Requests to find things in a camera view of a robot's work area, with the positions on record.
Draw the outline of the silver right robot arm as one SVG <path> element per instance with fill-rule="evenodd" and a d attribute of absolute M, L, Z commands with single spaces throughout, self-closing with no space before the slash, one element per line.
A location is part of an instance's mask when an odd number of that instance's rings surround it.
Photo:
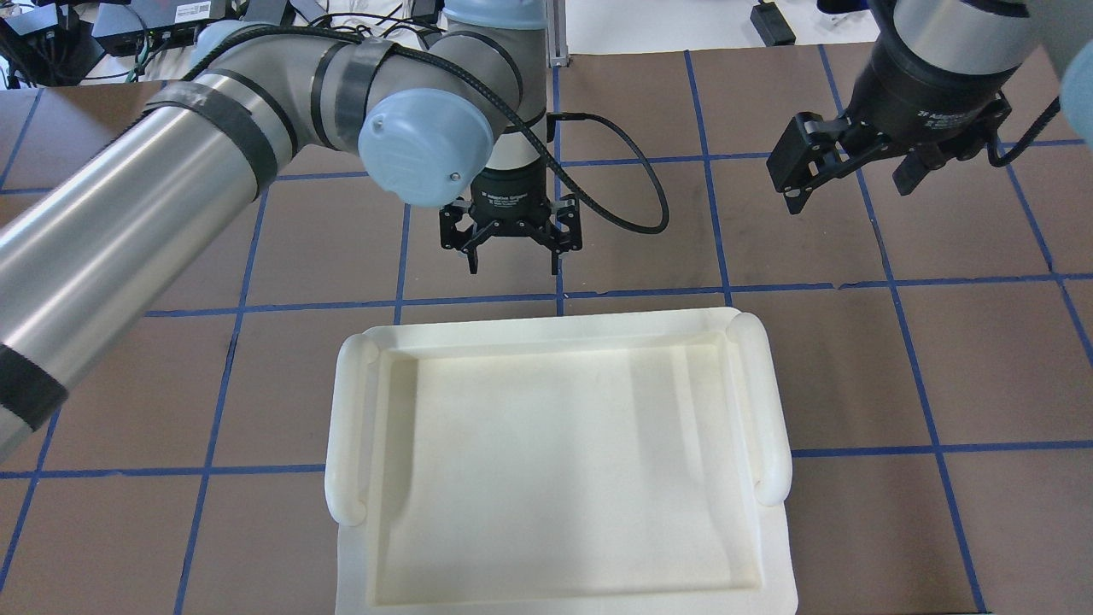
<path fill-rule="evenodd" d="M 901 1 L 875 45 L 729 48 L 577 57 L 559 73 L 565 110 L 624 127 L 663 175 L 671 222 L 636 235 L 587 218 L 564 261 L 567 291 L 874 285 L 898 280 L 1090 271 L 1090 156 L 1031 147 L 1018 159 L 1050 261 L 1021 230 L 1008 173 L 987 159 L 926 176 L 900 196 L 900 147 L 928 132 L 961 87 L 1012 67 L 1008 31 L 962 32 L 976 7 Z M 796 113 L 889 137 L 879 159 L 816 187 L 790 214 L 768 157 Z"/>

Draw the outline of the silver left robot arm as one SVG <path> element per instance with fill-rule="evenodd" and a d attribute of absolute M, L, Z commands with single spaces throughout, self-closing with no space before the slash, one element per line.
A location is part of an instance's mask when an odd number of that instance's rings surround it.
<path fill-rule="evenodd" d="M 305 145 L 406 205 L 546 155 L 554 1 L 447 1 L 420 51 L 313 26 L 212 26 L 205 55 L 3 228 L 3 457 Z"/>

